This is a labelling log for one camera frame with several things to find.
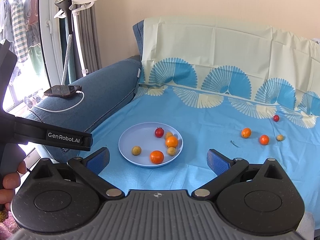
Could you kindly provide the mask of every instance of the white stand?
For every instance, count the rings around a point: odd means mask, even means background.
[[[88,69],[84,65],[84,60],[83,60],[83,54],[82,54],[82,49],[81,49],[81,42],[80,42],[80,32],[79,32],[79,23],[78,23],[78,15],[80,14],[79,12],[82,10],[89,9],[94,5],[94,2],[97,0],[72,0],[72,5],[69,7],[69,9],[72,12],[72,18],[73,18],[73,28],[74,28],[74,33],[76,36],[76,43],[77,43],[77,48],[78,48],[78,54],[79,54],[79,59],[80,59],[80,65],[81,65],[81,70],[82,70],[82,75],[86,76],[88,73]],[[74,4],[81,4],[79,8],[72,9]],[[54,16],[54,18],[65,18],[66,14],[62,11],[59,10],[58,13]]]

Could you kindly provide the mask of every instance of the orange fruit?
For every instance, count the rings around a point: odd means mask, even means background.
[[[267,145],[270,140],[269,140],[268,135],[265,135],[265,134],[264,134],[264,135],[261,135],[259,141],[260,141],[260,143],[261,143],[262,145]]]
[[[166,140],[165,140],[165,145],[169,148],[169,147],[177,147],[178,146],[178,139],[175,136],[169,136]]]
[[[153,164],[160,164],[163,162],[164,155],[160,151],[153,151],[150,153],[150,160]]]
[[[251,135],[251,130],[250,128],[244,128],[242,131],[241,131],[241,136],[243,138],[249,138]]]

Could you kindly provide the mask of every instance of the wall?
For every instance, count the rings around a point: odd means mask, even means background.
[[[159,15],[216,15],[320,38],[320,0],[99,0],[95,3],[103,66],[138,54],[132,26]]]

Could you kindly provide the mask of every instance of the plaid shirt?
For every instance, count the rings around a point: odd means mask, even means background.
[[[25,62],[29,57],[23,7],[23,0],[12,0],[11,16],[14,37],[14,51],[18,57],[18,62],[21,63]]]

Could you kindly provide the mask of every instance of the shoe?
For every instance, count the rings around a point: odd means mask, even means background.
[[[27,107],[32,108],[33,107],[33,103],[31,102],[30,98],[28,97],[24,97],[24,103],[27,105]]]
[[[42,100],[42,98],[39,95],[37,95],[36,93],[33,93],[32,97],[37,103],[39,103]]]

